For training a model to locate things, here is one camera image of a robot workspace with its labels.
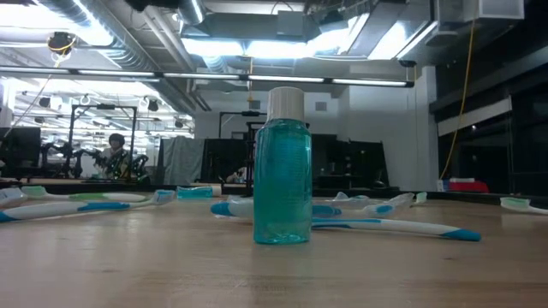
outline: teal bottle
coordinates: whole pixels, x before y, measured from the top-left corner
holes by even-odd
[[[310,240],[311,136],[304,123],[304,92],[269,93],[268,119],[257,132],[253,180],[253,239],[260,244]]]

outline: man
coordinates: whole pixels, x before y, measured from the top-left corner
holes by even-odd
[[[117,178],[123,171],[128,167],[128,158],[126,157],[123,161],[117,160],[114,161],[118,154],[122,155],[123,145],[126,143],[126,140],[119,133],[113,133],[109,137],[110,148],[106,148],[101,153],[101,157],[106,158],[106,162],[102,164],[103,168],[103,178],[112,179]]]
[[[123,150],[123,145],[126,143],[126,140],[119,133],[113,133],[109,137],[110,148],[104,149],[101,153],[102,157],[111,158],[113,155]]]

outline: green toothbrush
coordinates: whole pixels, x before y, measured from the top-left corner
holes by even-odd
[[[29,199],[39,200],[109,200],[121,202],[140,202],[146,199],[145,196],[132,193],[119,192],[89,192],[75,193],[71,195],[57,195],[48,193],[42,186],[24,186],[21,188]]]

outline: computer monitor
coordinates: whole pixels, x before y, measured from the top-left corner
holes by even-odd
[[[4,171],[13,172],[16,168],[38,167],[40,157],[40,127],[0,128],[0,159],[5,163]]]

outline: fluorescent light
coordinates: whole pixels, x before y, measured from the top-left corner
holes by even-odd
[[[300,59],[313,56],[313,53],[302,42],[253,41],[247,47],[246,55],[270,59]]]
[[[287,82],[311,82],[311,83],[323,83],[323,78],[316,77],[292,77],[292,76],[262,76],[262,75],[249,75],[250,80],[257,81],[287,81]]]
[[[25,67],[9,67],[9,66],[0,66],[0,72],[34,73],[34,74],[69,74],[69,71],[63,68],[25,68]]]
[[[234,40],[183,38],[188,53],[199,56],[241,56],[243,48]]]
[[[400,59],[403,56],[407,55],[408,52],[410,52],[418,43],[420,43],[421,40],[423,40],[426,35],[430,34],[432,30],[434,30],[438,26],[438,22],[434,21],[428,28],[421,32],[419,36],[417,36],[415,39],[411,41],[400,53],[397,54],[396,58]]]
[[[390,60],[394,58],[407,43],[405,27],[396,22],[394,26],[378,42],[375,49],[367,57],[369,60]]]
[[[333,79],[332,83],[348,86],[406,86],[406,81]]]
[[[321,33],[316,38],[308,41],[308,52],[313,55],[317,51],[334,50],[339,47],[339,42],[347,35],[348,29],[337,29]]]
[[[362,14],[351,18],[348,21],[348,27],[351,28],[350,33],[347,38],[342,42],[339,47],[337,54],[341,55],[344,52],[348,52],[350,47],[354,44],[355,40],[358,38],[358,35],[361,33],[361,29],[366,25],[367,20],[369,19],[369,13]]]
[[[131,72],[131,71],[115,71],[115,70],[91,70],[80,69],[80,74],[101,75],[101,76],[124,76],[124,77],[154,77],[152,72]]]
[[[201,73],[165,73],[164,77],[189,78],[202,80],[239,80],[237,74],[201,74]]]

